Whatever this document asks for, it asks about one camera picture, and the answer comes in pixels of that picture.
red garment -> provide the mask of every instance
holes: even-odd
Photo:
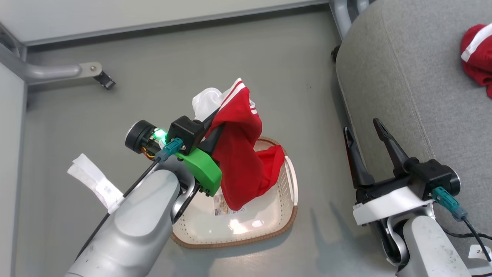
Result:
[[[461,41],[463,70],[492,98],[492,24],[470,28]]]
[[[225,123],[213,158],[220,162],[225,201],[232,210],[240,210],[253,198],[267,192],[278,179],[284,161],[282,147],[276,145],[255,152],[261,135],[261,120],[249,101],[249,89],[241,79],[225,93],[211,130]]]

white plastic basket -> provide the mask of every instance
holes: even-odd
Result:
[[[275,144],[272,139],[260,138],[254,149],[265,150]],[[173,225],[174,242],[186,248],[205,249],[263,241],[286,232],[297,215],[297,179],[287,154],[277,183],[264,195],[244,205],[240,212],[231,213],[224,207],[221,194],[219,190],[215,197],[206,197],[203,193],[195,196]],[[224,214],[216,215],[218,200]]]

green led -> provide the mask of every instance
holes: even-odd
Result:
[[[159,141],[166,138],[167,133],[163,129],[156,129],[152,136],[155,140]]]

white basket handle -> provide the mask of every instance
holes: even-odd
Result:
[[[289,165],[288,167],[286,167],[286,169],[287,173],[290,175],[289,178],[287,178],[287,181],[289,182],[290,195],[292,195],[294,206],[297,206],[297,201],[299,199],[299,189],[297,188],[296,171],[294,170],[294,165],[292,164],[289,156],[285,156],[285,161]]]

product label in basket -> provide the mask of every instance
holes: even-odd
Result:
[[[246,211],[244,207],[242,207],[241,210],[231,210],[225,202],[225,198],[222,194],[216,194],[214,196],[214,210],[215,215],[236,214]]]

